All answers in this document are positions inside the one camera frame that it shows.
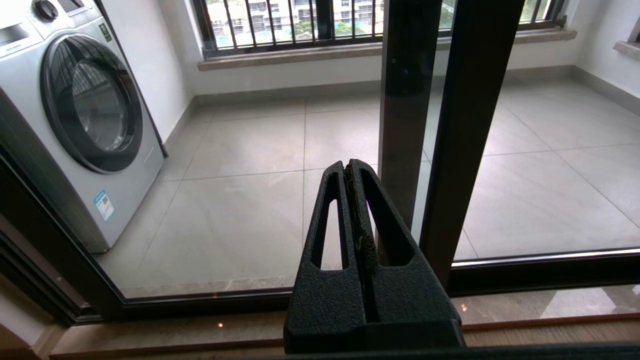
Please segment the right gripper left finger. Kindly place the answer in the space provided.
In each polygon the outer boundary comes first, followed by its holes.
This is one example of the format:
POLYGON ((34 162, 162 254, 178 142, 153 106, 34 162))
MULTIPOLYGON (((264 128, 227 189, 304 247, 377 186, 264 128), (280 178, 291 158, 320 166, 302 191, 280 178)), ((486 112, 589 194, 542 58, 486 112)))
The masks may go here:
POLYGON ((286 311, 286 348, 355 348, 366 323, 354 228, 342 161, 327 167, 318 187, 295 283, 286 311), (337 204, 342 268, 322 269, 332 202, 337 204))

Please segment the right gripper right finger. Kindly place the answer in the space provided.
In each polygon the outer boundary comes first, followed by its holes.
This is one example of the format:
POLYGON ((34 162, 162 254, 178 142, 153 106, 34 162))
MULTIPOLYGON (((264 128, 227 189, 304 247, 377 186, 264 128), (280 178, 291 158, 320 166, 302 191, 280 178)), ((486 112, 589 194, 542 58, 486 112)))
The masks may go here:
POLYGON ((349 161, 349 201, 365 309, 375 322, 445 322, 460 316, 373 168, 349 161))

